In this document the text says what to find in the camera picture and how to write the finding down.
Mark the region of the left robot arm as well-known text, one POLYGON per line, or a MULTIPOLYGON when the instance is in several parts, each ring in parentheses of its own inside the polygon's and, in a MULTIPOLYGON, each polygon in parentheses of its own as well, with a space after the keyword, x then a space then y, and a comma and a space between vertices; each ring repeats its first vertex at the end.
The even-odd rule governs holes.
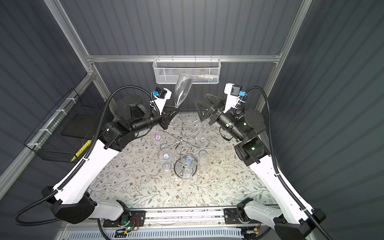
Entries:
POLYGON ((128 143, 136 139, 136 133, 160 125, 167 129, 170 121, 179 112, 180 105, 166 106, 165 99, 155 99, 163 113, 160 116, 144 116, 129 122, 127 125, 109 122, 103 125, 110 100, 107 100, 100 115, 100 121, 87 153, 75 167, 57 183, 53 190, 57 191, 49 200, 51 211, 59 220, 78 224, 87 219, 108 219, 115 221, 128 211, 118 201, 103 202, 93 198, 88 188, 101 170, 116 157, 128 143))

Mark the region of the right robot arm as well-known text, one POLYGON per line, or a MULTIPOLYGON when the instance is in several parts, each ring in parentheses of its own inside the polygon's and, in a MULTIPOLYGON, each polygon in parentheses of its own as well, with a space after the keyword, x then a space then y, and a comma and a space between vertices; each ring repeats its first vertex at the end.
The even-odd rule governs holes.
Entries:
POLYGON ((262 180, 279 206, 268 207, 248 197, 237 204, 236 216, 243 223, 258 221, 267 225, 282 240, 308 240, 326 215, 300 196, 281 172, 272 148, 261 141, 259 135, 267 130, 262 114, 249 110, 235 117, 225 111, 224 99, 211 94, 206 98, 194 99, 200 120, 219 124, 237 141, 234 149, 238 158, 262 180))

